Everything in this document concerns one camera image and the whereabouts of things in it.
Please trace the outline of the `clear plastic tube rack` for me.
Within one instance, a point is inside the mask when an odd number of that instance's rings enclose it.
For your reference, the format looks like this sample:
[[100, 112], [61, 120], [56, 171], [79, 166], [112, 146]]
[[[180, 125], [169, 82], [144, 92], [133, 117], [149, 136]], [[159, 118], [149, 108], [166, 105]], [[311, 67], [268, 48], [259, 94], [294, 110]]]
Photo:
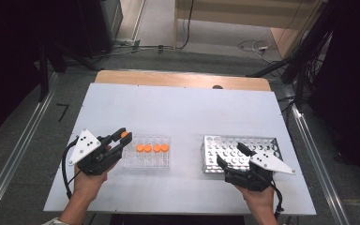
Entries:
[[[163, 158], [154, 157], [153, 147], [155, 144], [168, 144], [171, 149], [171, 137], [167, 135], [142, 135], [136, 134], [133, 136], [133, 139], [129, 145], [127, 145], [123, 152], [123, 161], [122, 165], [124, 168], [128, 169], [161, 169], [169, 168], [171, 164], [170, 160], [170, 149], [168, 156]], [[145, 153], [142, 158], [137, 157], [136, 145], [137, 144], [151, 144], [152, 152], [151, 157], [146, 157]]]

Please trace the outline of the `black cabinet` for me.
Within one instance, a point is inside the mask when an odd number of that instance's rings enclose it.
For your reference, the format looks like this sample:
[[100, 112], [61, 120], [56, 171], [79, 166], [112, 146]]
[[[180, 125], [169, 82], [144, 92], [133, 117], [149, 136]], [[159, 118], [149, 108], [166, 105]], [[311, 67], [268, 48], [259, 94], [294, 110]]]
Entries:
[[120, 0], [77, 0], [85, 33], [85, 56], [110, 51], [123, 21]]

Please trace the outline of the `perforated metal tube rack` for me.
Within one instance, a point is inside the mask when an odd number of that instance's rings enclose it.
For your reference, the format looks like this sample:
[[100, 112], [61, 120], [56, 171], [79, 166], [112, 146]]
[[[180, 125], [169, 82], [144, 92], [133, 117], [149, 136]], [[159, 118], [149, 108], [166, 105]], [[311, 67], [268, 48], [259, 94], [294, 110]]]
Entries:
[[217, 156], [224, 159], [234, 169], [246, 170], [249, 157], [244, 155], [237, 144], [242, 143], [254, 152], [263, 151], [282, 159], [276, 138], [253, 136], [205, 135], [202, 142], [202, 171], [223, 173], [217, 164]]

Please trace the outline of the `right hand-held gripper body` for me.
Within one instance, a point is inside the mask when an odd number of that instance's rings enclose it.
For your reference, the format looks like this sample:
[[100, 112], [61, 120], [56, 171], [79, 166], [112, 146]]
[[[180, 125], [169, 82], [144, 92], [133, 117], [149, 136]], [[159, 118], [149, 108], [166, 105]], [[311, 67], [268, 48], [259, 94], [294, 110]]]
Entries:
[[261, 192], [272, 185], [273, 173], [295, 175], [294, 169], [272, 153], [255, 153], [249, 157], [248, 162], [249, 167], [245, 170], [228, 166], [229, 170], [224, 173], [224, 180], [241, 188]]

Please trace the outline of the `black metal stand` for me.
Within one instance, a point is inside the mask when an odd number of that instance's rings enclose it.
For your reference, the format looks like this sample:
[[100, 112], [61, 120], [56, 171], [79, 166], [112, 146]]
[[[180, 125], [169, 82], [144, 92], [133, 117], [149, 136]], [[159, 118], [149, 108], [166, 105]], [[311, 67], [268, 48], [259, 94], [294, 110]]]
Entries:
[[80, 57], [69, 48], [65, 47], [58, 41], [43, 41], [38, 45], [38, 59], [39, 59], [39, 74], [40, 74], [40, 96], [41, 102], [49, 93], [50, 86], [48, 81], [48, 64], [56, 72], [65, 73], [68, 65], [64, 60], [64, 56], [69, 56], [76, 62], [94, 71], [100, 71], [100, 67], [88, 62], [86, 59]]

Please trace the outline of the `person's right hand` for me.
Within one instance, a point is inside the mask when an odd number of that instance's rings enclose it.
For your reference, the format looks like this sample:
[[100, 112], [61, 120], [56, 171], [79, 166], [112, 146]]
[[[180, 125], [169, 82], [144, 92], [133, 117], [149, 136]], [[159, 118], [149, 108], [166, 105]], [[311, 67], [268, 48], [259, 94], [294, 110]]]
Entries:
[[236, 186], [236, 188], [241, 192], [251, 212], [273, 212], [274, 190], [271, 187], [261, 192], [251, 191], [239, 186]]

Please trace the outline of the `metal floor rail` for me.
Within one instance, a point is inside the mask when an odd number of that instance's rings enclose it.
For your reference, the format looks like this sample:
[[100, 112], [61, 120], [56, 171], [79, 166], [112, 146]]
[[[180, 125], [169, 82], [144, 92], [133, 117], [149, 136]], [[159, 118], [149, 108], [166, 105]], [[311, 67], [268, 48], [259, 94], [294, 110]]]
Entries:
[[51, 89], [47, 92], [46, 96], [36, 105], [24, 129], [20, 130], [21, 136], [17, 140], [16, 145], [11, 149], [7, 161], [3, 166], [2, 170], [0, 171], [0, 202], [8, 189], [8, 185], [14, 173], [16, 172], [18, 166], [20, 165], [20, 162], [23, 159], [29, 143], [31, 142], [36, 130], [38, 129], [44, 113], [49, 107], [57, 84], [60, 82], [60, 80], [61, 75], [54, 72], [48, 82], [48, 85], [51, 87]]
[[300, 113], [295, 106], [292, 106], [292, 115], [304, 141], [312, 166], [322, 187], [323, 196], [334, 218], [335, 224], [351, 225], [334, 183], [326, 170], [316, 143], [310, 133], [305, 116]]

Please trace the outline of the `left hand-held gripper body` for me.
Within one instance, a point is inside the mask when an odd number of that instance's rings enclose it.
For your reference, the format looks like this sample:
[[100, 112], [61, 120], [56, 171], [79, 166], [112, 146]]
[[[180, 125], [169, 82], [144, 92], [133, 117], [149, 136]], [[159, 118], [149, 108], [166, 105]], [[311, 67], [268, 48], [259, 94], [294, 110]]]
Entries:
[[78, 137], [68, 165], [77, 165], [87, 175], [100, 175], [119, 160], [109, 158], [106, 147], [112, 142], [111, 135], [96, 137], [84, 129]]

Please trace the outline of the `person's left hand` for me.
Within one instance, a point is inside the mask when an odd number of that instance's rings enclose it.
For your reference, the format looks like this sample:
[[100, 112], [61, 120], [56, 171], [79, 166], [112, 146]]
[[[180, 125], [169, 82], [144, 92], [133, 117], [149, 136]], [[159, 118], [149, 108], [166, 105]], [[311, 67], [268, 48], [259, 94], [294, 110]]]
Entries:
[[113, 166], [100, 175], [86, 175], [75, 167], [73, 196], [92, 202], [97, 197], [102, 184], [108, 180], [108, 173], [112, 168]]

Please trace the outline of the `dark curtain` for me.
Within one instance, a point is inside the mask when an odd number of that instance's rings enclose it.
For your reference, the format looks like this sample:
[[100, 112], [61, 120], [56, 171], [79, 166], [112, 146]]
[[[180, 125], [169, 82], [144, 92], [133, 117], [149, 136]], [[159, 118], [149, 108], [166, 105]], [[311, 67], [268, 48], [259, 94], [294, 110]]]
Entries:
[[336, 132], [340, 154], [360, 167], [360, 0], [333, 2], [333, 36], [308, 103]]
[[60, 0], [0, 0], [0, 127], [40, 85], [38, 45], [53, 41]]

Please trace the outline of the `light wooden furniture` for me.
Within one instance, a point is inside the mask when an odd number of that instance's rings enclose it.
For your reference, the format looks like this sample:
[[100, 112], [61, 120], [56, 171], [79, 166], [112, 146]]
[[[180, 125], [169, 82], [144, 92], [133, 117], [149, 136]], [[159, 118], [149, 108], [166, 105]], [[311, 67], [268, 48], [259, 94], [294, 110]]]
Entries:
[[282, 58], [297, 48], [326, 8], [328, 0], [174, 0], [173, 45], [177, 42], [177, 23], [196, 21], [233, 23], [269, 27]]

